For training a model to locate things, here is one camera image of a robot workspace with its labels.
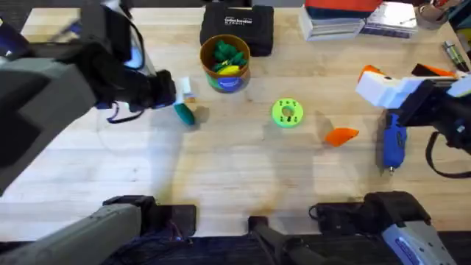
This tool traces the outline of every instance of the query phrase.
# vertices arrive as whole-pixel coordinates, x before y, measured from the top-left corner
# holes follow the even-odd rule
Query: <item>white object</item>
[[[412,4],[383,2],[366,19],[361,33],[409,38],[418,32]]]
[[[360,18],[313,20],[304,5],[300,8],[298,21],[302,35],[307,41],[354,38],[365,24]]]
[[[451,85],[451,88],[448,89],[447,93],[450,96],[460,97],[466,96],[467,94],[471,93],[471,75],[467,75],[464,78],[454,82]]]
[[[429,79],[450,79],[450,77],[404,77],[398,80],[365,71],[358,82],[356,92],[376,107],[399,108],[423,80]]]
[[[177,91],[174,105],[185,103],[185,99],[194,98],[196,95],[191,91],[190,77],[176,79],[175,90]]]

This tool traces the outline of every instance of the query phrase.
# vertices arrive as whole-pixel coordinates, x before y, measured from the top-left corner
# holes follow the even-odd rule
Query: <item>black mount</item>
[[[103,205],[131,204],[141,209],[141,235],[159,232],[166,228],[184,240],[196,232],[195,205],[157,205],[152,196],[118,196],[103,202]]]
[[[271,229],[265,216],[251,216],[248,223],[249,233],[256,237],[273,265],[348,265],[341,259],[315,253],[300,237],[285,236]]]
[[[311,212],[320,232],[333,236],[378,236],[393,224],[405,227],[405,222],[410,221],[431,224],[425,209],[404,191],[369,193],[363,203],[319,203]]]

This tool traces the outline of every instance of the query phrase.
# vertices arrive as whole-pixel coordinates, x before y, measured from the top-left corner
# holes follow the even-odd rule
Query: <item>orange object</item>
[[[306,0],[306,7],[326,10],[349,10],[359,12],[373,12],[383,0]]]
[[[366,71],[372,71],[373,73],[378,73],[378,74],[385,75],[380,69],[378,69],[378,68],[376,68],[372,65],[367,65],[367,66],[363,67],[363,70],[361,70],[360,77],[358,78],[359,82],[360,82],[361,77],[363,76],[363,73],[366,72]]]
[[[334,147],[339,147],[357,136],[359,132],[350,128],[336,128],[325,136],[325,141]]]
[[[440,77],[456,77],[456,75],[450,71],[446,71],[446,70],[433,67],[433,66],[427,66],[427,65],[422,65],[422,66],[427,68],[429,71],[432,71],[433,73],[439,75]]]

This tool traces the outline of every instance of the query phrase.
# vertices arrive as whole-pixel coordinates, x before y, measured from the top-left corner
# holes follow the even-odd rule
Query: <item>pen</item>
[[[459,53],[459,50],[456,48],[455,44],[453,44],[451,41],[447,40],[443,43],[443,49],[445,49],[445,51],[448,54],[448,57],[450,57],[450,59],[455,64],[455,67],[459,71],[463,71],[463,72],[470,71],[470,69],[466,65],[466,62],[464,61],[463,57]]]

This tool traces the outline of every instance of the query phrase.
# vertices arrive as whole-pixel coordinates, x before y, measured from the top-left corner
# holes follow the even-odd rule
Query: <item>green toy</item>
[[[273,121],[283,128],[297,126],[303,115],[301,104],[294,99],[278,99],[272,107]]]
[[[217,62],[212,69],[214,72],[218,72],[225,66],[242,67],[247,64],[247,60],[244,59],[244,53],[238,52],[234,46],[226,44],[223,40],[216,43],[213,56]]]
[[[194,115],[185,105],[185,103],[174,105],[174,109],[177,111],[178,116],[182,119],[183,122],[185,122],[187,125],[194,125]]]

